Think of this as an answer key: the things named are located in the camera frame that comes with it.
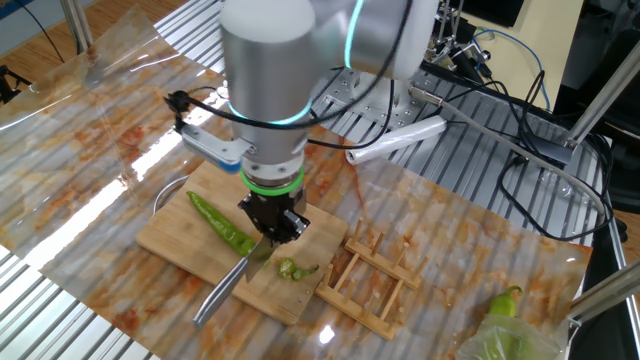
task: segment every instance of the chili pepper slice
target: chili pepper slice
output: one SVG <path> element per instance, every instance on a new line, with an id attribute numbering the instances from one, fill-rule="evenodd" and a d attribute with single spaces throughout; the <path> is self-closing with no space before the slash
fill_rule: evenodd
<path id="1" fill-rule="evenodd" d="M 280 266 L 278 266 L 278 275 L 285 279 L 292 279 L 294 281 L 300 281 L 303 277 L 309 276 L 320 268 L 320 265 L 316 265 L 315 267 L 304 270 L 296 267 L 296 263 L 292 258 L 284 258 L 280 261 Z"/>
<path id="2" fill-rule="evenodd" d="M 203 198 L 193 191 L 187 191 L 187 195 L 196 210 L 207 220 L 213 230 L 220 235 L 222 240 L 229 244 L 231 248 L 240 256 L 247 256 L 256 246 L 253 239 L 238 230 L 238 228 L 222 215 L 216 208 L 207 203 Z"/>
<path id="3" fill-rule="evenodd" d="M 309 276 L 315 273 L 316 271 L 318 271 L 319 268 L 320 268 L 320 265 L 316 265 L 314 268 L 311 268 L 309 270 L 296 269 L 291 275 L 291 278 L 294 281 L 300 281 L 302 280 L 303 277 Z"/>
<path id="4" fill-rule="evenodd" d="M 296 271 L 296 264 L 293 262 L 291 258 L 284 258 L 280 261 L 280 266 L 278 266 L 278 275 L 285 279 L 291 279 L 291 276 Z"/>

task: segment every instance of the plastic bag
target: plastic bag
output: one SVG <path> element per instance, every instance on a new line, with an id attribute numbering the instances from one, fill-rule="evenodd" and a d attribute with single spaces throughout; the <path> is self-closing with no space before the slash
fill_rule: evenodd
<path id="1" fill-rule="evenodd" d="M 488 314 L 478 332 L 456 352 L 456 360 L 548 360 L 560 347 L 518 318 Z"/>

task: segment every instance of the cable connector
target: cable connector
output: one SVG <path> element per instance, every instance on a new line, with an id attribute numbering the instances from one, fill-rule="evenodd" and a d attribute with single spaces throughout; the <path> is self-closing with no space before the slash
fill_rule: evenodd
<path id="1" fill-rule="evenodd" d="M 189 111 L 189 94 L 185 91 L 178 90 L 172 94 L 168 94 L 164 98 L 164 102 L 173 111 L 176 119 L 176 131 L 182 134 L 182 128 L 186 125 L 182 118 L 182 113 Z"/>
<path id="2" fill-rule="evenodd" d="M 437 107 L 442 106 L 443 98 L 433 94 L 425 89 L 418 87 L 415 83 L 411 83 L 409 86 L 409 95 L 418 100 L 428 102 L 429 104 L 436 105 Z"/>

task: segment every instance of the black electronic device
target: black electronic device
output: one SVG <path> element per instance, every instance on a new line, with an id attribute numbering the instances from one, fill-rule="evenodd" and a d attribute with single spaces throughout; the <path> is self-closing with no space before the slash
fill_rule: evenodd
<path id="1" fill-rule="evenodd" d="M 451 6 L 458 7 L 460 0 L 452 0 Z M 492 23 L 512 27 L 515 25 L 524 0 L 465 0 L 462 12 L 477 16 Z"/>

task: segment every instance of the white cable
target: white cable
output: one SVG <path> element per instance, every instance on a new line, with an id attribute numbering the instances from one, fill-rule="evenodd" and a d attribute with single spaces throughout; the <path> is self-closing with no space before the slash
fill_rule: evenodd
<path id="1" fill-rule="evenodd" d="M 547 163 L 546 161 L 536 157 L 532 153 L 524 150 L 523 148 L 521 148 L 518 145 L 512 143 L 511 141 L 503 138 L 502 136 L 494 133 L 493 131 L 485 128 L 484 126 L 478 124 L 473 119 L 471 119 L 469 116 L 467 116 L 465 113 L 463 113 L 462 111 L 458 110 L 455 106 L 449 104 L 448 102 L 441 101 L 439 105 L 442 106 L 445 109 L 451 110 L 451 112 L 453 112 L 457 117 L 459 117 L 464 122 L 469 124 L 472 128 L 474 128 L 474 129 L 480 131 L 481 133 L 487 135 L 488 137 L 492 138 L 493 140 L 497 141 L 498 143 L 507 146 L 509 149 L 511 149 L 514 152 L 516 152 L 516 153 L 524 156 L 525 158 L 533 161 L 534 163 L 540 165 L 541 167 L 543 167 L 543 168 L 545 168 L 545 169 L 557 174 L 561 178 L 563 178 L 566 181 L 568 181 L 571 185 L 573 185 L 573 186 L 575 186 L 577 188 L 580 188 L 580 190 L 584 191 L 589 196 L 591 201 L 594 202 L 594 204 L 596 206 L 596 210 L 598 210 L 598 214 L 603 215 L 603 216 L 599 217 L 601 219 L 600 222 L 604 221 L 604 218 L 606 216 L 606 212 L 605 212 L 604 204 L 600 200 L 600 196 L 598 194 L 596 194 L 593 190 L 591 190 L 583 182 L 581 182 L 580 180 L 576 179 L 574 176 L 569 175 L 568 173 L 560 170 L 559 168 Z"/>

